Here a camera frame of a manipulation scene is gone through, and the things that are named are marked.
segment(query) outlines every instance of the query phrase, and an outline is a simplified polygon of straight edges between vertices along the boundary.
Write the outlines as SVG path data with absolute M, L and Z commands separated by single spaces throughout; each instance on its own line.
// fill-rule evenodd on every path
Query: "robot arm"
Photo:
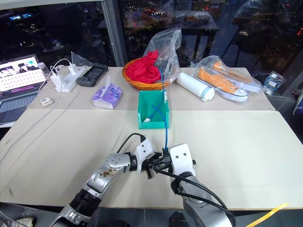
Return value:
M 188 145 L 173 146 L 168 151 L 164 150 L 162 154 L 155 152 L 150 140 L 142 141 L 134 155 L 130 153 L 109 155 L 106 163 L 94 172 L 50 226 L 86 226 L 119 175 L 128 170 L 146 171 L 148 179 L 151 179 L 153 172 L 150 169 L 174 177 L 171 178 L 173 192 L 182 196 L 184 209 L 195 220 L 197 227 L 234 226 L 226 212 L 213 202 L 214 194 L 196 179 Z

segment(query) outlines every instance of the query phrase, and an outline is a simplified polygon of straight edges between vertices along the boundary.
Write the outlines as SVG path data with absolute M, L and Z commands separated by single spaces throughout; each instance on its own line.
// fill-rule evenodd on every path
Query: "black device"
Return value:
M 107 70 L 107 65 L 94 63 L 82 77 L 77 78 L 77 83 L 83 87 L 94 87 Z

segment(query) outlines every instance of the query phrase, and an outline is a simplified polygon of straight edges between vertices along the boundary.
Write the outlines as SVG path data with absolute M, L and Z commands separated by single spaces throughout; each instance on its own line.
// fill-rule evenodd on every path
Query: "glass window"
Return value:
M 49 66 L 73 51 L 115 66 L 100 2 L 1 10 L 0 31 L 0 61 L 36 54 Z
M 124 0 L 120 2 L 129 60 L 142 57 L 154 34 L 182 28 L 181 67 L 218 55 L 251 75 L 283 74 L 302 49 L 300 0 Z

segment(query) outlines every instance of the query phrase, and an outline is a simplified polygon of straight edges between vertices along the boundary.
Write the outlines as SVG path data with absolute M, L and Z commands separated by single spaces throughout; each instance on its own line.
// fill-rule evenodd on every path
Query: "laptop screen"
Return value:
M 0 96 L 40 87 L 44 81 L 35 55 L 0 64 Z

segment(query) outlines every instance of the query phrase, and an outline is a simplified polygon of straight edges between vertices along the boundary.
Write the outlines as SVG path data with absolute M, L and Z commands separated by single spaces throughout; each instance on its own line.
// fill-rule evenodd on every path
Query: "green storage bin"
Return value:
M 165 122 L 161 114 L 155 110 L 154 107 L 158 107 L 166 117 L 167 128 L 169 128 L 169 104 L 166 98 L 163 98 L 163 91 L 139 91 L 139 103 L 138 103 L 138 126 L 139 129 L 165 129 Z M 150 122 L 143 122 L 147 117 L 151 118 Z

